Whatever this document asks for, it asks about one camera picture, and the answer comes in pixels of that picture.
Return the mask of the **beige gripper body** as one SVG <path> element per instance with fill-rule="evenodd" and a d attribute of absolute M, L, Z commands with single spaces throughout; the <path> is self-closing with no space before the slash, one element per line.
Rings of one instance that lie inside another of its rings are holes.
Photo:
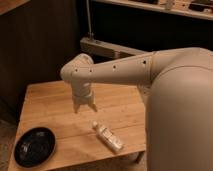
<path fill-rule="evenodd" d="M 72 99 L 76 105 L 92 105 L 94 103 L 94 93 L 90 83 L 73 83 Z"/>

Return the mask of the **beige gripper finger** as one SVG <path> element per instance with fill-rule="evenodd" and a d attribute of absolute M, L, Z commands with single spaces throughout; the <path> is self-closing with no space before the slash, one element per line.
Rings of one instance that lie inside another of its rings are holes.
<path fill-rule="evenodd" d="M 92 108 L 95 112 L 98 111 L 98 110 L 97 110 L 97 106 L 96 106 L 95 103 L 90 103 L 90 104 L 89 104 L 89 107 Z"/>
<path fill-rule="evenodd" d="M 80 105 L 78 105 L 78 104 L 74 104 L 74 113 L 78 113 L 78 111 L 79 111 L 79 108 L 80 108 Z"/>

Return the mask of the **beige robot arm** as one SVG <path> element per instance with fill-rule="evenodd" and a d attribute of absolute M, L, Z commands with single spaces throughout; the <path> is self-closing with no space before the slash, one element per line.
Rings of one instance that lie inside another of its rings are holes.
<path fill-rule="evenodd" d="M 93 83 L 144 86 L 147 171 L 213 171 L 213 51 L 160 50 L 95 64 L 81 53 L 60 71 L 76 106 Z"/>

